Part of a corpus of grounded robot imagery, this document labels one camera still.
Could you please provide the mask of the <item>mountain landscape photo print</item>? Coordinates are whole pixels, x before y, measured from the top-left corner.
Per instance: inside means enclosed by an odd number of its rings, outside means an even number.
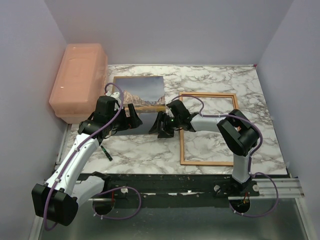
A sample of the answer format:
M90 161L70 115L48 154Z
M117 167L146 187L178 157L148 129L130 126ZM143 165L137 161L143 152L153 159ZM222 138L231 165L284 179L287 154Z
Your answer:
M113 83L124 94L124 106L129 115L128 104L133 104L142 125L135 129L117 132L116 136L147 135L158 112L166 110L165 85L162 76L115 76Z

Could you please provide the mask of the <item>orange wooden picture frame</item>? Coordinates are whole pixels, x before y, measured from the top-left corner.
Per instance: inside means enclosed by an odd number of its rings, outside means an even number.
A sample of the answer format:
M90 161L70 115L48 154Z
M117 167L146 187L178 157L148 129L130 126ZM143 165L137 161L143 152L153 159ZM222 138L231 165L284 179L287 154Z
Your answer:
M238 99L235 93L212 93L212 92L180 92L179 99L182 101L185 97L200 97L200 98L228 98L232 100L234 109L238 109ZM180 164L190 166L224 166L232 167L233 162L230 161L187 161L185 160L185 142L184 142L184 130L179 130L179 143L180 143Z

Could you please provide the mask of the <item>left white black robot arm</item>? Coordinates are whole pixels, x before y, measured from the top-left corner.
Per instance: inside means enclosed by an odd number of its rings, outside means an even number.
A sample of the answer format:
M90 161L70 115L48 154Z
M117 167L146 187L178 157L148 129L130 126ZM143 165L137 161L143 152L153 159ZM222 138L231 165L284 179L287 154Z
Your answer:
M91 197L113 195L119 187L111 188L110 176L93 172L77 184L78 178L92 154L111 133L135 129L142 125L133 104L124 107L124 94L115 92L100 96L94 112L79 124L72 148L44 184L36 184L32 201L36 216L47 221L68 226L74 220L79 207Z

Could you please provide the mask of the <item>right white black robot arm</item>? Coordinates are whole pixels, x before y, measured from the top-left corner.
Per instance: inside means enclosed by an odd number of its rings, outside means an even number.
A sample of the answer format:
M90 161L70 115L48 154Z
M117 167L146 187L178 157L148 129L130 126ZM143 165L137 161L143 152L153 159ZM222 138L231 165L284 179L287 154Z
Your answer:
M238 109L221 115L190 113L183 102L178 99L168 103L167 107L173 116L163 111L158 112L148 133L157 134L158 138L172 138L176 130L193 133L200 131L220 133L233 153L230 191L236 196L247 192L248 185L253 178L252 155L263 142L262 133L258 127Z

